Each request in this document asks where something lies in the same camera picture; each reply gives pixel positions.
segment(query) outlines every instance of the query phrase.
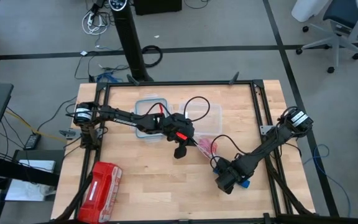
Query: wheel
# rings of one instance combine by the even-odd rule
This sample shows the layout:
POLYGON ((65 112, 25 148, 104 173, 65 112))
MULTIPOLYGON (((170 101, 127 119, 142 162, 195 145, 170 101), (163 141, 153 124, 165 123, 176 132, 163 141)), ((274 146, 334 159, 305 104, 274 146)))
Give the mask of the wheel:
POLYGON ((296 54, 299 55, 299 54, 302 54, 303 50, 302 49, 297 49, 296 50, 296 54))
POLYGON ((335 72, 335 68, 334 68, 334 67, 329 67, 329 68, 327 69, 327 72, 330 73, 330 74, 332 74, 332 73, 335 72))
POLYGON ((357 59, 358 59, 358 53, 354 54, 352 58, 353 58, 354 60, 357 60, 357 59))

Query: wooden tabletop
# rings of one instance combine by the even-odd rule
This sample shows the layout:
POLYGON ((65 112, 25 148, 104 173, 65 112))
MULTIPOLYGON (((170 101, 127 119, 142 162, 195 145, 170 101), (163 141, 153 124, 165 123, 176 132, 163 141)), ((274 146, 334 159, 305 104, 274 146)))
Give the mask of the wooden tabletop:
MULTIPOLYGON (((265 91, 273 120, 287 108, 280 82, 266 80, 265 91)), ((96 84, 82 84, 77 103, 93 101, 96 84)), ((260 145, 254 104, 249 85, 193 85, 193 86, 129 86, 110 90, 109 105, 130 111, 144 95, 156 93, 167 99, 173 111, 193 96, 203 96, 210 103, 220 104, 223 111, 223 134, 232 137, 245 152, 260 145)), ((138 139, 129 126, 106 122, 108 133, 103 137, 101 161, 112 162, 123 170, 118 196, 111 220, 177 220, 208 218, 255 218, 268 212, 274 217, 272 197, 265 162, 260 161, 250 186, 235 186, 227 195, 215 184, 209 160, 196 147, 188 147, 181 159, 173 157, 174 142, 161 140, 147 143, 138 139)), ((228 139, 217 140, 218 154, 232 159, 236 148, 228 139)), ((74 143, 67 152, 77 147, 74 143)), ((308 183, 298 151, 282 147, 282 163, 287 184, 298 200, 313 211, 308 183)), ((63 163, 52 218, 58 217, 78 190, 84 149, 68 155, 63 163)), ((281 191, 278 194, 284 210, 281 191)))

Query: plastic container lid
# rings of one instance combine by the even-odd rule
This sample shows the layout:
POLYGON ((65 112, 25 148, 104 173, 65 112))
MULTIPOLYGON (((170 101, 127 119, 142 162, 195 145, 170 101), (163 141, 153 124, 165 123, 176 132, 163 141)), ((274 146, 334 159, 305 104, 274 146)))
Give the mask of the plastic container lid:
MULTIPOLYGON (((155 104, 155 103, 162 103, 166 108, 168 108, 167 100, 164 98, 151 98, 151 99, 144 99, 138 100, 135 103, 135 114, 143 115, 148 112, 148 110, 155 104)), ((154 106, 153 109, 149 112, 150 114, 159 113, 160 107, 158 105, 154 106)), ((163 134, 146 134, 138 129, 135 131, 136 136, 142 139, 156 139, 159 140, 162 138, 163 134)))
MULTIPOLYGON (((179 107, 178 113, 183 113, 186 103, 179 107)), ((186 108, 185 116, 190 119, 200 118, 208 109, 206 103, 190 102, 186 108)), ((222 134, 222 107, 219 104, 211 103, 209 113, 201 120, 193 123, 195 135, 197 136, 218 136, 222 134)))

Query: floor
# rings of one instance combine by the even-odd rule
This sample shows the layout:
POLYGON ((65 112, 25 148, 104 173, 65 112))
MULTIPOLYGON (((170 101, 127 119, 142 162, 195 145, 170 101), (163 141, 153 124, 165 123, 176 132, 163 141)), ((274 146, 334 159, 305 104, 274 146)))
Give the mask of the floor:
MULTIPOLYGON (((188 2, 201 5, 199 0, 188 2)), ((0 83, 14 85, 9 107, 33 126, 52 117, 59 104, 73 98, 78 85, 86 81, 74 79, 78 52, 95 50, 97 39, 82 31, 80 21, 87 11, 85 3, 0 0, 0 58, 5 59, 0 60, 0 83)), ((348 193, 351 217, 358 217, 358 61, 351 59, 350 51, 341 49, 341 66, 334 74, 327 74, 326 69, 332 65, 330 50, 304 50, 302 55, 296 55, 294 45, 321 38, 315 30, 303 33, 301 28, 309 22, 322 26, 327 23, 321 20, 324 11, 307 23, 296 21, 290 14, 294 4, 295 0, 212 0, 203 9, 183 5, 180 12, 134 19, 141 46, 158 45, 169 52, 158 66, 149 69, 156 81, 229 80, 237 71, 239 79, 280 80, 287 105, 303 102, 314 119, 316 143, 326 144, 331 150, 329 157, 322 159, 324 168, 348 193), (275 24, 278 33, 273 32, 275 24), (277 47, 280 41, 283 46, 277 47)), ((116 29, 109 28, 98 44, 119 49, 116 29)), ((157 57, 147 54, 145 61, 157 57)), ((122 55, 95 57, 90 63, 90 73, 101 73, 98 64, 115 67, 125 63, 122 55)), ((78 77, 86 77, 86 67, 87 63, 81 63, 78 77)), ((124 78, 126 74, 117 73, 117 77, 124 78)), ((57 134, 69 127, 70 119, 62 111, 41 130, 57 134)), ((16 119, 10 116, 7 119, 25 141, 30 131, 16 119)), ((14 133, 7 131, 17 141, 14 133)), ((306 161, 311 157, 308 140, 299 139, 298 144, 306 161)), ((39 149, 62 146, 61 142, 42 138, 39 149)), ((5 147, 5 139, 0 136, 0 150, 5 147)), ((15 149, 18 147, 9 144, 10 155, 15 149)), ((326 154, 324 148, 319 151, 326 154)), ((316 211, 329 215, 312 162, 305 165, 305 172, 316 211)), ((345 217, 349 209, 346 196, 334 182, 329 185, 338 212, 345 217)), ((46 222, 52 205, 52 202, 8 202, 0 223, 46 222)))

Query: office chair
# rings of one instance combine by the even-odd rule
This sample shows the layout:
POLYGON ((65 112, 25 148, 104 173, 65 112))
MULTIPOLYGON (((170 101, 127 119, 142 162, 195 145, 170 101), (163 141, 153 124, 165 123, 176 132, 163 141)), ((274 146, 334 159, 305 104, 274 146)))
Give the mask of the office chair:
MULTIPOLYGON (((323 20, 329 20, 332 30, 326 30, 322 27, 310 24, 316 30, 322 32, 327 37, 306 44, 296 50, 296 54, 302 54, 304 49, 325 45, 325 49, 334 49, 334 66, 327 69, 328 73, 334 73, 339 66, 339 46, 343 46, 353 52, 353 59, 358 59, 358 48, 352 44, 358 40, 358 0, 333 0, 324 14, 323 20)), ((303 27, 303 32, 308 32, 309 27, 303 27)))

